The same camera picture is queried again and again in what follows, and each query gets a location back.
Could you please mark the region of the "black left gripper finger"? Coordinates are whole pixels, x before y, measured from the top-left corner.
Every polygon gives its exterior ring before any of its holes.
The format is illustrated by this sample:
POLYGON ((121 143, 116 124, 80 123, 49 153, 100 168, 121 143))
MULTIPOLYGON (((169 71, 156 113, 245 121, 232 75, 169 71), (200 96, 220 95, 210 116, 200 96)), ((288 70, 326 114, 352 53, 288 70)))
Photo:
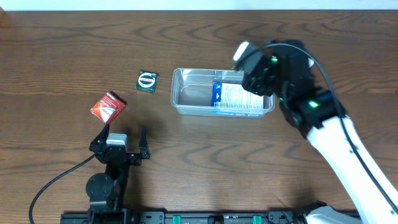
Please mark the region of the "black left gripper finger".
POLYGON ((95 146, 100 146, 106 143, 109 135, 109 127, 109 124, 105 124, 101 132, 97 135, 97 137, 95 137, 95 146))
POLYGON ((139 139, 139 150, 140 150, 140 154, 142 156, 150 155, 149 145, 147 143, 147 138, 146 138, 146 128, 145 127, 143 127, 141 129, 141 135, 140 135, 140 139, 139 139))

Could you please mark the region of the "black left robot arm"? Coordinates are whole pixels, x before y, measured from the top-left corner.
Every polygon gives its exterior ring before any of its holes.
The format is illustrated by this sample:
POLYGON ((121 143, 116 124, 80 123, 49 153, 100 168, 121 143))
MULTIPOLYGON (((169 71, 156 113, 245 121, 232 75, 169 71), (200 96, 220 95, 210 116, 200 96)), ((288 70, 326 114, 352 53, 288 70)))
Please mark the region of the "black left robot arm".
POLYGON ((109 132, 105 124, 101 132, 90 143, 89 150, 106 166, 104 172, 92 175, 86 183, 86 194, 90 198, 89 223, 139 223, 139 215, 124 206, 131 166, 140 166, 150 158, 146 129, 141 129, 139 152, 128 152, 126 134, 109 132))

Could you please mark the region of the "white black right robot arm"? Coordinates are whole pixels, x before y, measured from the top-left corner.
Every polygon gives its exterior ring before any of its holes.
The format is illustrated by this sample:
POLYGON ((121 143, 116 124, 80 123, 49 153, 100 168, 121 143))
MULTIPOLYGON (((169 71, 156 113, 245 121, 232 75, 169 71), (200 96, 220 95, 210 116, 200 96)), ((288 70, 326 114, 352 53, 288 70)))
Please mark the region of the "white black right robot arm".
POLYGON ((242 87, 276 95, 286 122, 327 161, 363 223, 397 223, 397 190, 364 146, 329 74, 299 40, 241 42, 234 68, 242 87))

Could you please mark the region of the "blue medicine packet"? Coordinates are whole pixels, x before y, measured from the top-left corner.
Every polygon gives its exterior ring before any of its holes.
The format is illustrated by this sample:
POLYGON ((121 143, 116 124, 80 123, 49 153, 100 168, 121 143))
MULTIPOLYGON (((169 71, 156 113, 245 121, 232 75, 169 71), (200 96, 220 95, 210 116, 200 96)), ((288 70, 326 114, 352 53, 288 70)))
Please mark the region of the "blue medicine packet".
POLYGON ((264 97, 246 91, 238 84, 216 82, 211 104, 220 108, 259 110, 264 107, 264 97))

